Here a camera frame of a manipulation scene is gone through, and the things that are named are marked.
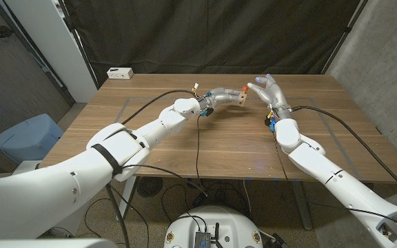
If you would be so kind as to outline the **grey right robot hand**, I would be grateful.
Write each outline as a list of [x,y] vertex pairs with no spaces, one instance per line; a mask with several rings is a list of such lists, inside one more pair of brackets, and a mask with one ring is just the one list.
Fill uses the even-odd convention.
[[269,114],[265,119],[265,124],[266,126],[270,127],[272,131],[274,131],[272,126],[275,125],[279,120],[292,117],[290,114],[291,107],[287,103],[283,91],[278,86],[276,80],[271,74],[258,76],[255,78],[255,81],[257,83],[264,83],[266,86],[260,87],[254,83],[248,83],[247,86],[249,89],[258,94],[260,100],[267,104]]

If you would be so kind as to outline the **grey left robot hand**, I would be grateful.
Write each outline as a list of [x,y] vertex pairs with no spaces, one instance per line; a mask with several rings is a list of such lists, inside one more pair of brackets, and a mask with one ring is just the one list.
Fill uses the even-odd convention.
[[221,103],[242,103],[245,97],[242,92],[223,87],[214,88],[203,96],[198,97],[201,116],[209,116],[215,107]]

